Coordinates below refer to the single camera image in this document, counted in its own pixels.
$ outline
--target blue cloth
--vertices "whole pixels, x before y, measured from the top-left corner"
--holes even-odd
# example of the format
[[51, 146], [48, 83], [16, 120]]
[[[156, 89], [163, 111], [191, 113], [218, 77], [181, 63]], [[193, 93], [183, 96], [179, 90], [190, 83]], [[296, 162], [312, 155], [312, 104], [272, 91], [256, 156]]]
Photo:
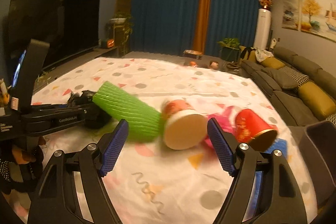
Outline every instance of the blue cloth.
[[[278, 149], [282, 152], [283, 156], [287, 159], [287, 141], [283, 139], [276, 139], [275, 142], [271, 145], [270, 148], [268, 148], [265, 153], [271, 154], [273, 150]], [[251, 203], [249, 206], [249, 212], [248, 215], [252, 217], [252, 215], [255, 212], [255, 209], [257, 207], [257, 201], [258, 201], [258, 196], [259, 196], [259, 191], [260, 191], [260, 185], [261, 185], [261, 176], [263, 172], [255, 172], [255, 189], [254, 192], [251, 195]]]
[[226, 37], [253, 46], [259, 8], [259, 0], [211, 0], [205, 54], [219, 56], [217, 42]]
[[191, 49], [199, 0], [132, 0], [132, 51], [181, 55]]

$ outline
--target silver screw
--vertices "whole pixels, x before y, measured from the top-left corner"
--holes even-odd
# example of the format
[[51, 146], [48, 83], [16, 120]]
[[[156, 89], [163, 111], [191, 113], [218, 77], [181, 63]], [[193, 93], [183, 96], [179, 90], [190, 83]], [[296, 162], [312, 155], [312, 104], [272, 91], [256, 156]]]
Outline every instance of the silver screw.
[[87, 146], [88, 150], [93, 151], [97, 148], [97, 145], [95, 143], [91, 143]]
[[62, 155], [62, 150], [56, 150], [55, 152], [54, 152], [54, 156], [55, 157], [59, 157], [59, 156], [61, 156]]
[[282, 152], [280, 150], [274, 150], [274, 155], [277, 157], [280, 157], [282, 155]]
[[239, 148], [242, 149], [242, 150], [247, 150], [249, 148], [249, 146], [246, 143], [241, 143], [239, 145]]

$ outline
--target red paper cup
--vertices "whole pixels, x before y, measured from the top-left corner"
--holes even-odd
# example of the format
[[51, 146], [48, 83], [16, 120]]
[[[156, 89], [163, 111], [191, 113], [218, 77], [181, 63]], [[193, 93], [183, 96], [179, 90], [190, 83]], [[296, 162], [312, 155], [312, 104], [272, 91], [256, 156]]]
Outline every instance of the red paper cup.
[[275, 141], [278, 132], [251, 109], [236, 116], [236, 139], [248, 143], [254, 150], [264, 152]]
[[183, 99], [167, 99], [162, 107], [166, 120], [163, 140], [174, 150], [191, 148], [207, 135], [207, 119]]

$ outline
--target painted sailboat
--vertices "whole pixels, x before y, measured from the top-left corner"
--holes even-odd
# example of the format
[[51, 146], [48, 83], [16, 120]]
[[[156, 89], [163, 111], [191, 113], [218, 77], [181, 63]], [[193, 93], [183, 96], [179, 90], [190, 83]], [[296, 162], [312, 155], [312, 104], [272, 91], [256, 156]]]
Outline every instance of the painted sailboat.
[[333, 10], [333, 4], [330, 4], [330, 10], [326, 10], [325, 17], [327, 21], [325, 22], [330, 30], [336, 32], [336, 10]]

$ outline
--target painted yellow tree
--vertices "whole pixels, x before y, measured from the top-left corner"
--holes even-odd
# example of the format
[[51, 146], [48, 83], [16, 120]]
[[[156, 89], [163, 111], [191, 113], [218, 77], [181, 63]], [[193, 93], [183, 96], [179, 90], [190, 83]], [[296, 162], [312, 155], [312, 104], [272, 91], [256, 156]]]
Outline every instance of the painted yellow tree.
[[318, 15], [321, 12], [321, 6], [316, 0], [305, 0], [302, 5], [302, 13], [309, 16], [309, 23], [311, 22], [311, 17]]

